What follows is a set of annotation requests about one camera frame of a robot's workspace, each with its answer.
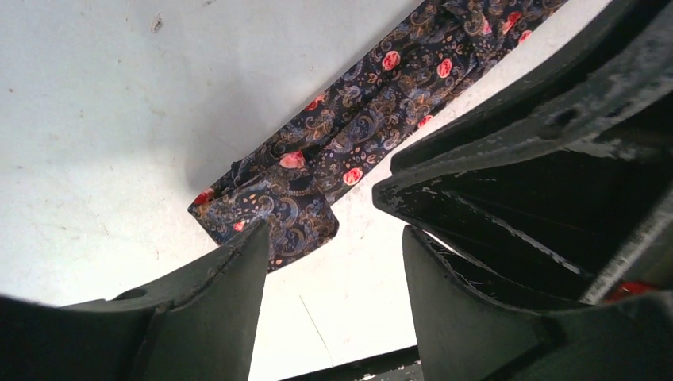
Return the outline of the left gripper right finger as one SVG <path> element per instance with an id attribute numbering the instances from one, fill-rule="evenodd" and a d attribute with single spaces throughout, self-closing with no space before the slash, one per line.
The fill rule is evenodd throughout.
<path id="1" fill-rule="evenodd" d="M 402 234 L 413 325 L 427 380 L 669 380 L 672 294 L 601 305 L 518 285 Z"/>

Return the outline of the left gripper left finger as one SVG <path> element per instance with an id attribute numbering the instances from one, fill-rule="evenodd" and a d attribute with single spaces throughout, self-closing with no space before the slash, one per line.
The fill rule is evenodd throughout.
<path id="1" fill-rule="evenodd" d="M 1 300 L 4 380 L 246 380 L 269 249 L 257 222 L 111 300 Z"/>

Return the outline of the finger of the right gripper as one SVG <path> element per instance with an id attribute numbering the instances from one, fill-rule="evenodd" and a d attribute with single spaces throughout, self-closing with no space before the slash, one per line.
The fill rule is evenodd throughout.
<path id="1" fill-rule="evenodd" d="M 451 161 L 377 184 L 375 205 L 518 286 L 595 304 L 672 286 L 672 98 L 507 164 Z"/>
<path id="2" fill-rule="evenodd" d="M 465 95 L 471 97 L 505 73 L 532 63 L 552 39 L 568 32 L 566 42 L 465 114 L 430 133 L 422 133 L 421 139 L 391 157 L 391 172 L 398 174 L 429 162 L 527 118 L 538 106 L 575 87 L 584 75 L 616 56 L 668 4 L 609 1 L 599 7 L 588 1 L 570 1 L 534 32 L 532 40 L 515 48 Z"/>

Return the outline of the dark floral rose tie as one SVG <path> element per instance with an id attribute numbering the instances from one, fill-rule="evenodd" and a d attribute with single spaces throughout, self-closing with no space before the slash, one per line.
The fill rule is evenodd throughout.
<path id="1" fill-rule="evenodd" d="M 206 188 L 189 213 L 216 244 L 257 221 L 268 271 L 337 234 L 333 204 L 482 78 L 559 1 L 423 1 L 304 110 Z"/>

